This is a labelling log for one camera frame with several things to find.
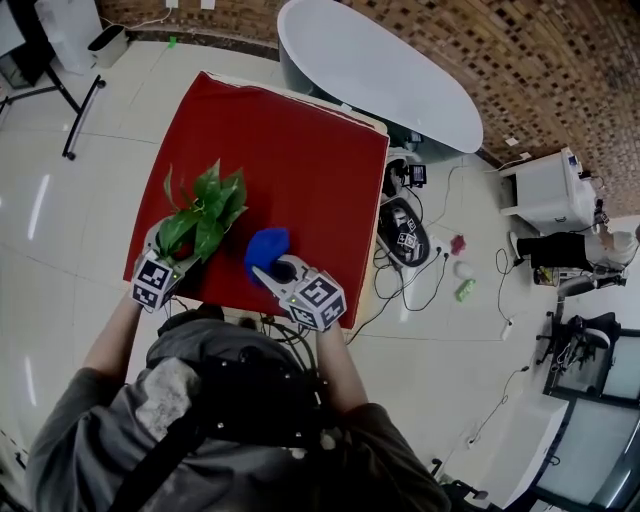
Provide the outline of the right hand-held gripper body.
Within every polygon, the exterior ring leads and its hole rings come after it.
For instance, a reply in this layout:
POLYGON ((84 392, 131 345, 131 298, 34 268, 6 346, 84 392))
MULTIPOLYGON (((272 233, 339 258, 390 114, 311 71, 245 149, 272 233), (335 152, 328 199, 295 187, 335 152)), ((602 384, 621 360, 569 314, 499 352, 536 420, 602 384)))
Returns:
POLYGON ((328 330, 347 309, 343 288, 327 272, 309 265, 304 275, 293 275, 291 294, 279 305, 294 322, 320 332, 328 330))

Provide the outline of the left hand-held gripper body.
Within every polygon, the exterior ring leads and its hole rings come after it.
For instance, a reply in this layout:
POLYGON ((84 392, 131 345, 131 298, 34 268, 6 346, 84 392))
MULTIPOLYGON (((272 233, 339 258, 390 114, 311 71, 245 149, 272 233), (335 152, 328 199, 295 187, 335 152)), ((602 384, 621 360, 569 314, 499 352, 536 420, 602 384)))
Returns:
POLYGON ((160 254, 158 221, 147 232, 143 250, 134 265, 131 298, 151 311, 161 309, 176 293, 189 270, 200 258, 194 254, 172 260, 160 254))

